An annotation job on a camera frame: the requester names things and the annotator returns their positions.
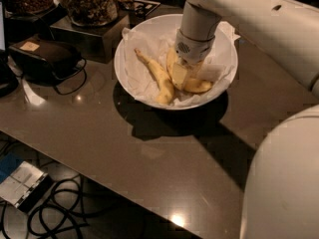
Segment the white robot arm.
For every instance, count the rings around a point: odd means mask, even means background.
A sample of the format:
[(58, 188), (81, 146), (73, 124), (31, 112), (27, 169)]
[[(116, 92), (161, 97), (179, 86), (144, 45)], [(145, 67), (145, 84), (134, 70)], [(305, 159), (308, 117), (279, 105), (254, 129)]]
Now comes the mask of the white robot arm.
[[(318, 95), (319, 11), (295, 0), (184, 0), (178, 53), (203, 60), (224, 20), (271, 59), (260, 85), (288, 104)], [(240, 239), (319, 239), (319, 109), (307, 108), (272, 129), (251, 161)]]

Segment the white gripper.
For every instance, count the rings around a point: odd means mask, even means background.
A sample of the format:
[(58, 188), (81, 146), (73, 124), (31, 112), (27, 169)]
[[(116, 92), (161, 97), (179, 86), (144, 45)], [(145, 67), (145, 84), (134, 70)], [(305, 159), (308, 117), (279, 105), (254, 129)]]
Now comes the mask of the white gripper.
[[(199, 41), (192, 40), (187, 37), (181, 29), (176, 32), (174, 48), (177, 54), (189, 63), (188, 69), (190, 70), (189, 76), (195, 78), (200, 71), (203, 60), (210, 53), (212, 45), (215, 41), (215, 36), (208, 40)], [(182, 90), (188, 75), (186, 67), (179, 63), (174, 63), (171, 71), (172, 83), (178, 90)]]

